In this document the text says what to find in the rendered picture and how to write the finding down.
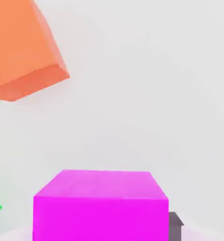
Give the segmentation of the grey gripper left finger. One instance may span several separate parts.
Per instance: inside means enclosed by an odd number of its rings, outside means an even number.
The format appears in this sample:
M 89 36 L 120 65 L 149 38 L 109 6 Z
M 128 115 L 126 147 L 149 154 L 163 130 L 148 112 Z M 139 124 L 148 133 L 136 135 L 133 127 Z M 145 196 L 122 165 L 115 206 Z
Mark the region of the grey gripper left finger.
M 5 241 L 32 241 L 32 227 L 24 226 L 7 232 Z

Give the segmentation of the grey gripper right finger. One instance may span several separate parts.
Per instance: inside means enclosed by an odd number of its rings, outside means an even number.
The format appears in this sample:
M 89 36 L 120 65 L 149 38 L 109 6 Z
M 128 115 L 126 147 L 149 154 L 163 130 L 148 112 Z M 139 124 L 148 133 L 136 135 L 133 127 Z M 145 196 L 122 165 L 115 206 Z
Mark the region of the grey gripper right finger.
M 224 236 L 195 224 L 176 212 L 169 212 L 168 241 L 224 241 Z

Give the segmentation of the small magenta cube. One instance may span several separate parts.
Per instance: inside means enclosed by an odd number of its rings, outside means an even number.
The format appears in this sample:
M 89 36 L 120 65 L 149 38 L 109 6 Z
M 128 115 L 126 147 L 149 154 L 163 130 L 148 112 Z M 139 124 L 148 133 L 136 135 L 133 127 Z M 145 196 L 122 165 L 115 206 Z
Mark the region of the small magenta cube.
M 33 198 L 32 241 L 168 241 L 168 227 L 145 171 L 63 170 Z

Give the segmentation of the large orange box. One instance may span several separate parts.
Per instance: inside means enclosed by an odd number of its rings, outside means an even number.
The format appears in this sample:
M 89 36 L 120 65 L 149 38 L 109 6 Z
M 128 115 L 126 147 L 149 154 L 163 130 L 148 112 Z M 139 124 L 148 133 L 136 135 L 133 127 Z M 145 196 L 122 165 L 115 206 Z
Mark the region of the large orange box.
M 0 0 L 0 100 L 16 101 L 70 77 L 34 0 Z

